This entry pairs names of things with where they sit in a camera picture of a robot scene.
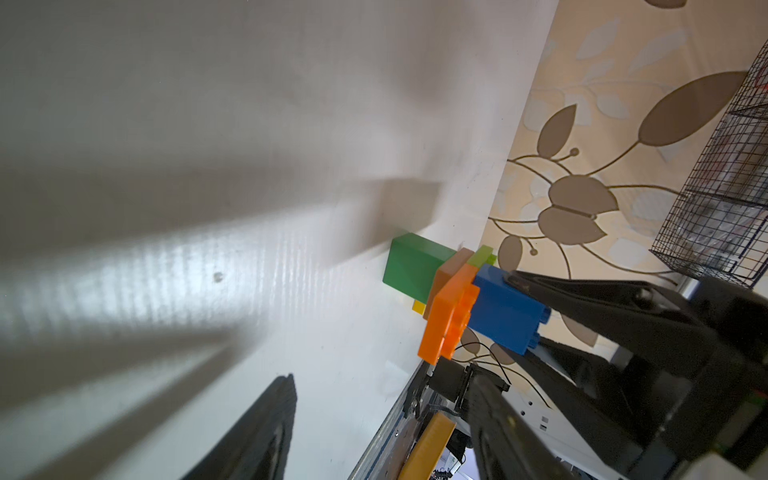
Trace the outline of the orange lego plate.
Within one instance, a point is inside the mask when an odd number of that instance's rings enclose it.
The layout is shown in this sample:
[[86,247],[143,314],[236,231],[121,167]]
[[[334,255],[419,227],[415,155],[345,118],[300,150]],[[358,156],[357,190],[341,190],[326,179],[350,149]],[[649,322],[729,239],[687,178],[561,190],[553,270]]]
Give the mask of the orange lego plate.
[[480,288],[474,284],[479,268],[464,264],[433,300],[418,356],[430,365],[450,360],[471,316]]

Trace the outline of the lime green lego plate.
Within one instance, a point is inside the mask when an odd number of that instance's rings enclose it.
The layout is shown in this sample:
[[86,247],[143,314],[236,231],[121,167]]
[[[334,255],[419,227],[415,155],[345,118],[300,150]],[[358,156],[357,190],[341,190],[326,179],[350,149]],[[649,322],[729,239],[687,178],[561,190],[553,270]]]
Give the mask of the lime green lego plate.
[[494,266],[495,263],[496,255],[493,253],[493,248],[488,245],[482,245],[467,260],[467,264],[472,265],[478,269],[480,269],[483,265]]

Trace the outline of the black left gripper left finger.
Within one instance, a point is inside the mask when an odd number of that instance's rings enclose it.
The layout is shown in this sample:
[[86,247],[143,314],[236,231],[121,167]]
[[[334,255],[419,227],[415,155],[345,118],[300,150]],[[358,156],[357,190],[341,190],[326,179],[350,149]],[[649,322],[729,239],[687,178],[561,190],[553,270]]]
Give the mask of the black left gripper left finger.
[[294,377],[279,376],[184,477],[282,479],[296,413]]

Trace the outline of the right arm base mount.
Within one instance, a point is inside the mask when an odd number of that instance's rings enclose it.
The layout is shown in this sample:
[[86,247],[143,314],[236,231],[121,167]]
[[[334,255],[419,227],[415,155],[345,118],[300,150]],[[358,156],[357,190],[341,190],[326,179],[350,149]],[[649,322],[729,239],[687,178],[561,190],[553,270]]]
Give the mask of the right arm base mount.
[[475,377],[487,377],[500,391],[507,392],[510,385],[499,375],[477,366],[475,363],[461,365],[457,361],[441,357],[437,365],[429,373],[430,364],[423,361],[416,371],[415,379],[406,387],[402,413],[405,418],[413,414],[419,418],[424,411],[421,398],[424,390],[429,387],[444,399],[454,404],[452,412],[468,419],[469,389]]

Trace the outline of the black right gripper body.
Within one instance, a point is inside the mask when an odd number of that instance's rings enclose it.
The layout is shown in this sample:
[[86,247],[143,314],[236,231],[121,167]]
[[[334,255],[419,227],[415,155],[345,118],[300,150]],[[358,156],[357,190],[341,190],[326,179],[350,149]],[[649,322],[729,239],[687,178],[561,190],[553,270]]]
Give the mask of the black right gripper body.
[[746,473],[767,463],[767,301],[706,278],[689,302],[718,340],[700,368],[677,376],[634,357],[624,370],[644,442],[631,479],[690,474],[710,453]]

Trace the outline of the blue lego brick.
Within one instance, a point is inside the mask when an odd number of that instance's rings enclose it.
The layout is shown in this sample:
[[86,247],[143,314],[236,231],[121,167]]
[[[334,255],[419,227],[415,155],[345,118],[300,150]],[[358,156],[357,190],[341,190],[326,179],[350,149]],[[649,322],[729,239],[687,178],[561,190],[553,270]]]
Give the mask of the blue lego brick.
[[538,345],[538,327],[548,322],[551,309],[508,285],[506,275],[495,266],[480,268],[473,281],[480,292],[469,327],[495,344],[524,355]]

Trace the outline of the green lego cube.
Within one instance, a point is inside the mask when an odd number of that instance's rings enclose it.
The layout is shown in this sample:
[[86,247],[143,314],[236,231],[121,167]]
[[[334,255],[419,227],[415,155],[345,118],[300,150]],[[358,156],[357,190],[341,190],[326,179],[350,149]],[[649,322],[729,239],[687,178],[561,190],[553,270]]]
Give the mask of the green lego cube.
[[398,236],[390,245],[383,283],[426,303],[437,270],[455,253],[415,233]]

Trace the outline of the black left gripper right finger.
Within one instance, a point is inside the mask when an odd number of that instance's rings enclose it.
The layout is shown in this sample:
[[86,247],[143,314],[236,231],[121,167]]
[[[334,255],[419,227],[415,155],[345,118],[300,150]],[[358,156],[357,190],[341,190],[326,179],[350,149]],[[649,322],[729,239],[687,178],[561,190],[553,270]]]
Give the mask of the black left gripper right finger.
[[486,375],[473,378],[466,400],[479,477],[484,480],[572,479]]

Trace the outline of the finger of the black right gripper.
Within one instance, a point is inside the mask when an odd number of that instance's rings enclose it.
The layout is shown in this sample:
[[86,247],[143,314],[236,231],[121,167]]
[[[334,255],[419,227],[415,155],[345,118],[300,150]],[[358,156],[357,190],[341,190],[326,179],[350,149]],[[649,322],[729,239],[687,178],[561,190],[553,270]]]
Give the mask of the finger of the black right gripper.
[[644,281],[567,280],[520,270],[505,281],[635,354],[710,353],[717,334],[674,290]]
[[506,353],[533,378],[602,462],[630,474],[647,441],[604,358],[546,338],[519,354]]

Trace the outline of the brown orange lego stack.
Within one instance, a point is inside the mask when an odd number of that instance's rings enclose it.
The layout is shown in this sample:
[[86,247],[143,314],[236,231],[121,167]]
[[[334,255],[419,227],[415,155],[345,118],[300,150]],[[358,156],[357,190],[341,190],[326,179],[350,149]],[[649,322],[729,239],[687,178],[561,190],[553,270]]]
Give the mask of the brown orange lego stack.
[[440,290],[449,280],[460,270],[460,268],[475,254],[473,250],[462,248],[444,262],[436,271],[433,283],[428,295],[427,303],[423,313],[423,319],[429,318],[433,302]]

